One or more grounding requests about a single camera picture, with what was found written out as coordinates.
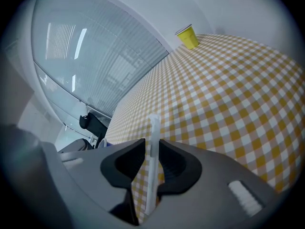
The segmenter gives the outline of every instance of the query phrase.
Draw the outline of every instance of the white stick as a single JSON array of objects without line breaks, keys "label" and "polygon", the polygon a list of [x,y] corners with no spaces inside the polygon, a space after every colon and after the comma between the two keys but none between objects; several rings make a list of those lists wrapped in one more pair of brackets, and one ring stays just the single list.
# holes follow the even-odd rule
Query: white stick
[{"label": "white stick", "polygon": [[151,153],[148,169],[148,187],[146,197],[145,214],[150,215],[156,208],[157,187],[158,187],[158,163],[159,163],[159,141],[160,141],[160,116],[150,114],[148,116],[152,124]]}]

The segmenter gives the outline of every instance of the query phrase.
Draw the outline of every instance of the fluorescent light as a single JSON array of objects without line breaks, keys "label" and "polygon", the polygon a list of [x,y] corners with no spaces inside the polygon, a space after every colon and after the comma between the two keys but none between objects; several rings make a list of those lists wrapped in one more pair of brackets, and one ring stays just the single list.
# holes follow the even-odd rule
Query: fluorescent light
[{"label": "fluorescent light", "polygon": [[75,75],[72,76],[72,92],[75,90]]},{"label": "fluorescent light", "polygon": [[78,43],[77,43],[74,59],[78,58],[78,54],[80,53],[80,49],[81,49],[82,40],[84,39],[86,31],[87,31],[86,28],[82,29],[82,31],[81,31],[81,35],[80,35],[80,37],[78,39]]}]

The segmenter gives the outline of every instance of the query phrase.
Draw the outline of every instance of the checkered tablecloth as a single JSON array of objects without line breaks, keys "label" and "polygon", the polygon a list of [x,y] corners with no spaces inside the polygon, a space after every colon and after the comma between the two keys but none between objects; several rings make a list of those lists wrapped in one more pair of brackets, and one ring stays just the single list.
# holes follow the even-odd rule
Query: checkered tablecloth
[{"label": "checkered tablecloth", "polygon": [[[159,114],[161,139],[235,159],[278,192],[300,173],[305,138],[305,75],[294,60],[263,44],[228,35],[198,35],[180,46],[120,101],[106,138],[117,144],[145,138],[150,113]],[[163,182],[160,166],[159,180]],[[148,162],[132,183],[142,222]]]}]

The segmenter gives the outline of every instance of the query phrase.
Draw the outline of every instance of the yellow cup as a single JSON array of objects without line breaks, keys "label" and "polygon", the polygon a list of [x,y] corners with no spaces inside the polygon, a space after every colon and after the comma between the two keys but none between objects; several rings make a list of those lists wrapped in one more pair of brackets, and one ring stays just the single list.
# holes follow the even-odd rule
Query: yellow cup
[{"label": "yellow cup", "polygon": [[181,30],[175,33],[180,40],[185,44],[188,49],[192,49],[198,46],[199,42],[192,28],[192,24],[183,27]]}]

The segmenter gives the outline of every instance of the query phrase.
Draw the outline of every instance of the table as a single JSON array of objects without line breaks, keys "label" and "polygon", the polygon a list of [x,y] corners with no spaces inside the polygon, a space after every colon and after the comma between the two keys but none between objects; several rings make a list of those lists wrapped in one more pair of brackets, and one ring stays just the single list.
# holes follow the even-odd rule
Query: table
[{"label": "table", "polygon": [[[150,113],[159,114],[161,139],[235,159],[281,192],[304,163],[305,75],[288,56],[229,35],[197,35],[200,45],[173,51],[119,102],[106,138],[117,144],[146,138]],[[159,182],[164,181],[159,164]],[[148,161],[132,183],[144,220]]]}]

